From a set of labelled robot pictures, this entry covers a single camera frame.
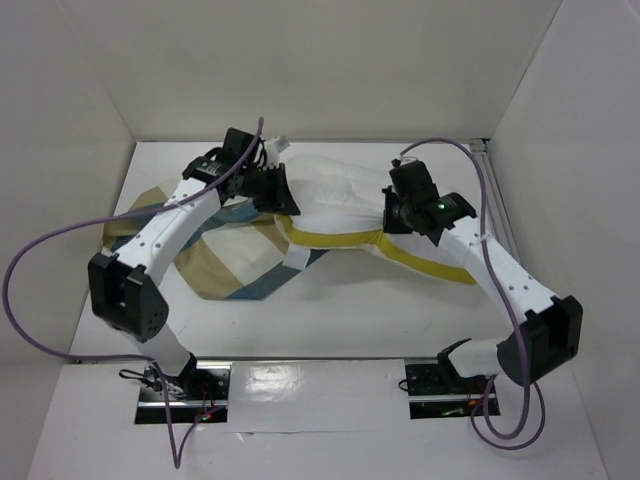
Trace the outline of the blue tan white pillowcase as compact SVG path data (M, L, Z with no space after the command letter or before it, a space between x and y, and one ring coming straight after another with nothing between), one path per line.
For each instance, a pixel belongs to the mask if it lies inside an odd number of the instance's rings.
M196 181L173 187L144 192L103 228L103 245L163 292L165 277L177 271L205 300L261 300L322 255L291 248L275 217L248 200L223 207L214 191L198 197Z

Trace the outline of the white pillow yellow trim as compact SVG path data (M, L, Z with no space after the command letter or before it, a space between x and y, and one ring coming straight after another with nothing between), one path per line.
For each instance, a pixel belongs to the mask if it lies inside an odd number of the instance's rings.
M298 215L278 214L276 224L290 244L309 250L362 250L423 276L463 285L474 278L450 254L415 233L383 231L389 175L318 154L284 161Z

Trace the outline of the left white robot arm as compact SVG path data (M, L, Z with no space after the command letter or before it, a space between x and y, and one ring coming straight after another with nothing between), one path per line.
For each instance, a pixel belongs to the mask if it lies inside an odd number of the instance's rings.
M168 326L159 286L187 241L226 201L243 196L262 213L299 214L279 161L288 145L284 137L263 140L228 129L221 146L186 166L176 190L134 238L89 261L93 313L154 361L157 381L176 399L213 391L217 382Z

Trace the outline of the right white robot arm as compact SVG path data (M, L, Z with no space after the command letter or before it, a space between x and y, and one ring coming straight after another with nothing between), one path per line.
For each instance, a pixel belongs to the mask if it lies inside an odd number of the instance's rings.
M486 220L460 194L441 195L426 165L396 159L385 188L386 232L431 243L450 255L505 315L512 328L502 341L462 340L439 354L436 379L448 392L472 377L504 374L519 386L573 359L583 307L534 279L486 229Z

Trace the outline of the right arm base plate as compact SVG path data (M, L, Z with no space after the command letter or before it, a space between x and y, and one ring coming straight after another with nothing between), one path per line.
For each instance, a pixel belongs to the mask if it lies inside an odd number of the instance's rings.
M460 377L452 367L435 358L408 360L405 377L397 386L408 395L410 418L451 419L469 417L481 406L488 378Z

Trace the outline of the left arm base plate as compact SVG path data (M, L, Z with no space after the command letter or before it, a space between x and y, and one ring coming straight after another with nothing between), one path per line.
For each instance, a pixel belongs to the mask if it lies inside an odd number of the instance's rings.
M166 423L165 399L168 399L174 424L190 424L198 418L204 424L222 424L228 420L228 398L232 364L199 360L196 380L187 390L167 382L168 394L151 365L142 371L122 369L119 376L139 383L134 423L160 425Z

